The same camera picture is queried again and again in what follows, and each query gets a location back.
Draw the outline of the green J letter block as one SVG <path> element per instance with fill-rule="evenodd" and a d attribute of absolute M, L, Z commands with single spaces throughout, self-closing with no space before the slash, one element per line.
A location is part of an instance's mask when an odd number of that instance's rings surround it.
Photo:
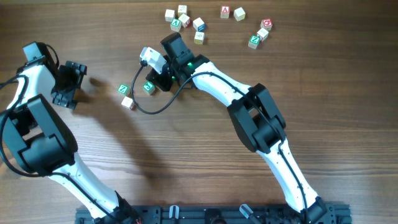
<path fill-rule="evenodd" d="M 143 84 L 142 89 L 148 94 L 148 95 L 153 95 L 154 92 L 156 91 L 155 85 L 150 82 L 146 81 L 145 84 Z"/>

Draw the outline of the green Z block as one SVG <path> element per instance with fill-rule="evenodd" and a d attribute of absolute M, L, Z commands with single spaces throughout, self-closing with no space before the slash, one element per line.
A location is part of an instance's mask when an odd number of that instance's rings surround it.
<path fill-rule="evenodd" d="M 131 91 L 131 87 L 129 87 L 129 86 L 123 84 L 123 83 L 120 84 L 118 89 L 117 89 L 118 93 L 123 94 L 125 96 L 128 96 L 130 91 Z"/>
<path fill-rule="evenodd" d="M 251 38 L 249 39 L 248 47 L 252 49 L 257 49 L 260 42 L 261 39 L 258 36 L 252 35 Z"/>

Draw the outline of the red sided picture block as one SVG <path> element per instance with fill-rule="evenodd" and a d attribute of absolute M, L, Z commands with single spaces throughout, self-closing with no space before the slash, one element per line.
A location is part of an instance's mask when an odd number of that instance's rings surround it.
<path fill-rule="evenodd" d="M 122 105 L 123 107 L 125 107 L 125 108 L 130 109 L 130 110 L 133 110 L 133 109 L 136 107 L 136 105 L 135 105 L 133 99 L 130 98 L 130 97 L 128 97 L 128 96 L 125 96 L 125 97 L 123 98 L 123 100 L 122 100 L 122 102 L 121 102 L 121 105 Z"/>

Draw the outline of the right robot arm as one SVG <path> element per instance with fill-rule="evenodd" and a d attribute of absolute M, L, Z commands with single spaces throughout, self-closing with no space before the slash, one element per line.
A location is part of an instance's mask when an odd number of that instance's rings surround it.
<path fill-rule="evenodd" d="M 139 60 L 152 70 L 147 80 L 162 91 L 173 82 L 183 88 L 191 83 L 215 97 L 227 108 L 238 138 L 251 152 L 259 154 L 276 177 L 285 201 L 303 223 L 316 223 L 326 214 L 321 197 L 308 184 L 297 165 L 285 133 L 286 122 L 262 84 L 245 85 L 217 69 L 203 55 L 195 56 L 178 32 L 161 41 L 166 54 L 145 47 Z"/>

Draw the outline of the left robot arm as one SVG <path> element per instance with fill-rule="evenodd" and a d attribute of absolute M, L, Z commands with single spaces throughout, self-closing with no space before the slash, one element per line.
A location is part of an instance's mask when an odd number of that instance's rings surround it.
<path fill-rule="evenodd" d="M 27 62 L 1 84 L 18 83 L 13 101 L 1 112 L 1 146 L 19 166 L 2 152 L 5 165 L 21 176 L 48 177 L 64 186 L 87 208 L 90 223 L 141 223 L 139 213 L 85 165 L 74 135 L 52 107 L 75 109 L 86 65 L 61 65 L 53 47 L 43 42 L 29 43 L 23 51 Z"/>

